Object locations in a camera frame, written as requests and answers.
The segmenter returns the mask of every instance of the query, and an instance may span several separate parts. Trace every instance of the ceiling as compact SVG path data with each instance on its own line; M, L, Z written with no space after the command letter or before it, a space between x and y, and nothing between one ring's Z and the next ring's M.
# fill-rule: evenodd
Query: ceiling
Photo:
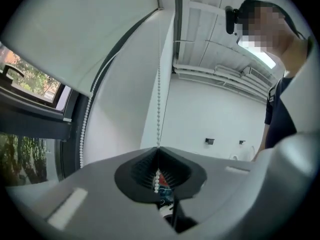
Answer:
M278 58L272 57L276 66L270 69L254 55L237 45L238 36L226 32L224 8L239 8L244 0L182 0L181 36L178 63L214 69L223 65L238 72L250 66L268 78L272 83L283 75L285 68ZM298 31L304 36L310 34L308 25L289 0L270 1L288 12ZM205 5L218 8L216 13Z

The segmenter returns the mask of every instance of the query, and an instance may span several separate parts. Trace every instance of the black hair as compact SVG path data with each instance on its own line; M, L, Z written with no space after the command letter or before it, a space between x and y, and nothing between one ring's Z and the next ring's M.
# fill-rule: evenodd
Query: black hair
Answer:
M281 14L284 16L285 22L288 24L292 32L299 38L299 32L296 29L296 26L289 16L289 14L282 9L280 6L267 1L259 1L259 0L245 0L238 12L239 23L243 24L243 33L248 35L248 19L253 17L255 8L257 7L273 7L276 8Z

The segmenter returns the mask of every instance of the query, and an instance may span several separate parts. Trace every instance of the ceiling beam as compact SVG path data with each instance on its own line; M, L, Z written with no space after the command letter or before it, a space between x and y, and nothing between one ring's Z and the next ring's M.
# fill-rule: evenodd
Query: ceiling beam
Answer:
M222 82L225 82L229 85L232 85L232 86L236 86L238 88L241 88L249 93L252 93L256 96L259 96L260 98L263 98L263 99L266 99L267 98L267 93L260 93L250 87L248 87L247 85L245 84L242 84L242 83L238 83L236 81L232 81L232 80L229 80L229 79L226 79L226 78L222 78L222 77L219 77L219 76L216 76L216 75L211 75L211 74L205 74L205 73L201 73L201 72L194 72L194 71L187 71L187 70L183 70L183 69L174 69L174 72L176 72L177 74L185 74L185 75L192 75L192 76L198 76L198 77L203 77L203 78L209 78L209 79L214 79L214 80L218 80L218 81L222 81Z
M223 44L221 43L218 43L218 42L214 42L214 41L209 41L209 40L196 40L196 41L190 41L190 40L179 40L179 41L175 41L175 42L180 42L181 44L183 43L195 43L195 42L207 42L209 44L214 44L214 45L217 45L217 46L220 46L220 47L223 47L224 49L228 49L229 51L231 52L234 52L234 53L237 53L241 56L244 56L246 58L249 58L250 60L254 61L257 65L251 65L253 68L257 68L256 66L260 66L261 68L265 69L266 71L268 71L271 75L272 73L270 72L270 68L264 63L262 62L259 58L257 58L256 56L254 56L251 52L247 51L246 49L244 48L241 48L240 50L243 51L240 52L234 48L229 48L227 46L224 46Z
M194 2L194 1L190 1L189 2L189 7L193 8L193 9L198 9L201 11L205 11L205 12L209 12L209 13L213 13L213 14L217 14L223 17L226 17L226 12L224 9L221 9L219 7L216 6L212 6L209 4L205 4L202 2Z
M200 66L192 66L192 65L183 65L183 64L177 64L177 63L173 63L173 67L176 68L176 69L200 71L200 72L203 72L203 73L209 73L209 74L214 74L215 76L224 77L224 78L236 81L241 85L247 86L247 87L251 88L252 90L255 90L255 91L261 93L264 96L267 96L267 91L265 89L261 89L261 88L255 86L254 84L241 79L240 77L237 77L237 76L234 76L234 75L231 75L231 74L228 74L228 73L219 72L216 69L205 68L205 67L200 67ZM213 79L226 82L225 80L223 80L223 78L213 78Z
M227 91L233 92L233 93L235 93L235 94L238 94L238 95L244 96L244 97L246 97L246 98L249 98L249 99L251 99L251 100L253 100L253 101L259 102L259 103L261 103L261 104L264 104L264 105L266 104L266 100L263 102L262 100L256 99L256 98L254 98L254 97L251 97L251 96L249 96L249 95L246 95L246 94L240 92L240 90L239 90L239 91L236 91L236 90L230 89L230 88L228 88L228 87L225 87L226 82L224 82L223 85L219 85L219 84L215 84L215 83L211 83L211 82L200 81L200 80L196 80L196 79L192 79L192 78L182 77L182 76L180 76L179 74L178 74L178 77L179 77L179 79L182 79L182 80L189 80L189 81L193 81L193 82L202 83L202 84L205 84L205 85L210 85L210 86L214 86L214 87L219 87L219 88L225 89L225 90L227 90Z

